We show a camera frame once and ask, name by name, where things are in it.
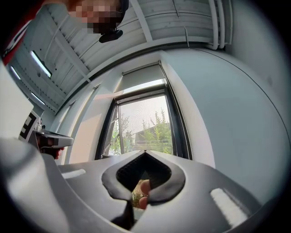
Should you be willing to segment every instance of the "white panel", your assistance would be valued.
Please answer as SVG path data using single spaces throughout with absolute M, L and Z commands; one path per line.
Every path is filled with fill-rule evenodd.
M 164 75 L 159 65 L 143 68 L 124 75 L 115 92 L 162 78 L 164 78 Z
M 185 36 L 185 29 L 176 13 L 155 15 L 146 18 L 154 40 Z
M 189 36 L 213 38 L 211 17 L 180 13 L 180 18 L 184 22 Z
M 80 57 L 81 54 L 92 44 L 96 43 L 99 38 L 100 34 L 87 34 L 83 41 L 74 48 L 75 53 Z
M 0 137 L 18 138 L 33 105 L 0 61 Z
M 137 19 L 137 16 L 136 16 L 136 13 L 133 9 L 133 7 L 129 6 L 128 10 L 126 11 L 125 15 L 124 15 L 124 18 L 122 20 L 122 22 L 120 23 L 119 26 L 122 26 L 122 25 L 125 25 L 125 24 L 128 24 L 134 20 L 138 20 Z
M 145 17 L 165 13 L 176 13 L 173 0 L 139 0 L 139 3 Z M 175 4 L 178 11 L 181 13 L 211 16 L 208 0 L 175 0 Z

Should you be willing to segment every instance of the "white wall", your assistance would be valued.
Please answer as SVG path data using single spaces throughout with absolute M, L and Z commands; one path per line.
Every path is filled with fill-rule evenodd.
M 32 108 L 0 60 L 0 137 L 18 138 Z
M 55 115 L 50 111 L 44 111 L 42 116 L 42 125 L 45 125 L 45 129 L 49 130 L 51 128 L 52 123 L 55 120 Z
M 217 56 L 190 49 L 166 54 L 202 115 L 216 169 L 265 203 L 290 163 L 287 133 L 274 106 L 244 72 Z
M 232 8 L 233 38 L 226 52 L 248 65 L 277 94 L 290 115 L 291 71 L 285 45 L 268 19 L 253 5 L 232 0 Z
M 290 146 L 282 120 L 266 94 L 284 121 L 288 119 L 285 103 L 248 66 L 226 53 L 210 50 L 147 54 L 115 67 L 85 87 L 73 105 L 75 111 L 67 117 L 74 120 L 66 120 L 66 130 L 61 132 L 76 132 L 68 154 L 70 163 L 94 159 L 121 73 L 158 60 L 183 111 L 194 159 L 216 167 L 261 203 L 275 196 L 290 162 Z M 96 96 L 86 105 L 97 82 L 101 85 Z

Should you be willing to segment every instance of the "sky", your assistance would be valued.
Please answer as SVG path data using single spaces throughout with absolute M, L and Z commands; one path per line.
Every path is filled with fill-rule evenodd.
M 120 107 L 123 117 L 129 117 L 128 130 L 132 131 L 132 134 L 143 131 L 142 120 L 150 124 L 150 127 L 154 126 L 151 123 L 151 119 L 156 123 L 155 112 L 158 112 L 158 116 L 162 118 L 161 108 L 165 111 L 166 122 L 169 122 L 169 114 L 165 96 L 154 97 L 142 101 L 137 101 L 129 104 L 122 105 Z

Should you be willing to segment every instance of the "gray surface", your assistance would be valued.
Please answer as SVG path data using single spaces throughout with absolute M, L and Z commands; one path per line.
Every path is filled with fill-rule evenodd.
M 0 139 L 0 171 L 12 201 L 37 231 L 126 232 L 87 206 L 63 179 L 50 155 L 30 144 Z
M 216 169 L 261 203 L 278 195 L 287 176 L 291 151 L 284 125 L 268 97 L 244 72 L 215 56 L 219 56 L 218 52 L 212 55 L 184 49 L 167 54 L 167 62 L 185 84 L 203 118 Z M 189 111 L 182 110 L 186 117 Z M 192 119 L 186 122 L 190 136 L 199 137 L 193 128 L 196 118 Z M 192 149 L 194 159 L 204 157 L 194 146 Z
M 16 207 L 38 230 L 52 233 L 126 232 L 102 217 L 119 216 L 125 209 L 125 201 L 109 197 L 100 174 L 135 152 L 57 167 L 51 156 L 40 155 L 32 145 L 19 140 L 0 139 L 0 149 L 0 171 L 5 188 Z M 185 186 L 171 201 L 148 205 L 131 229 L 133 232 L 227 231 L 230 227 L 209 194 L 217 187 L 235 196 L 250 214 L 259 210 L 259 203 L 245 189 L 217 170 L 183 158 L 154 153 L 183 169 Z M 86 173 L 65 180 L 58 168 L 62 172 L 84 169 Z
M 180 166 L 186 183 L 183 190 L 171 201 L 161 205 L 148 205 L 133 232 L 212 232 L 220 233 L 230 229 L 225 218 L 213 202 L 210 191 L 226 189 L 244 207 L 254 214 L 260 204 L 241 186 L 217 170 L 194 161 L 155 152 Z
M 93 210 L 111 221 L 116 218 L 116 216 L 121 216 L 123 214 L 126 201 L 111 198 L 102 184 L 101 176 L 108 167 L 135 153 L 136 151 L 133 151 L 122 156 L 107 159 L 62 165 L 59 166 L 59 169 L 62 173 L 84 169 L 86 171 L 85 174 L 67 179 L 66 181 L 73 188 L 76 194 Z
M 73 145 L 74 143 L 74 139 L 69 137 L 69 136 L 65 136 L 65 135 L 61 135 L 61 134 L 57 134 L 48 130 L 41 130 L 41 133 L 44 133 L 43 136 L 47 137 L 47 138 L 56 138 L 58 139 L 58 144 L 57 145 L 53 145 L 52 148 L 62 148 L 62 147 L 68 147 Z
M 152 189 L 148 203 L 169 201 L 184 187 L 185 174 L 179 166 L 144 150 L 106 169 L 101 179 L 112 198 L 131 201 L 131 192 L 144 172 Z

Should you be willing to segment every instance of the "black window trim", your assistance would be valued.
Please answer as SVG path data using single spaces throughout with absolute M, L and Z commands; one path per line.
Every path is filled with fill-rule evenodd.
M 121 120 L 120 106 L 122 104 L 128 104 L 133 101 L 140 101 L 142 99 L 148 99 L 157 95 L 164 95 L 166 98 L 166 103 L 169 113 L 169 121 L 173 140 L 173 153 L 176 156 L 183 157 L 186 159 L 192 159 L 192 155 L 189 155 L 189 149 L 187 144 L 189 142 L 188 138 L 183 129 L 183 122 L 181 119 L 181 114 L 178 112 L 179 107 L 177 106 L 177 101 L 174 99 L 174 92 L 171 90 L 171 86 L 168 83 L 163 83 L 155 86 L 150 86 L 144 89 L 129 92 L 120 96 L 116 96 L 109 107 L 108 113 L 106 115 L 102 130 L 100 132 L 97 150 L 95 153 L 95 160 L 102 158 L 102 153 L 106 148 L 105 145 L 108 134 L 112 131 L 110 126 L 112 126 L 114 115 L 116 115 L 116 110 L 118 109 L 118 119 Z M 120 137 L 120 150 L 122 144 L 122 137 Z

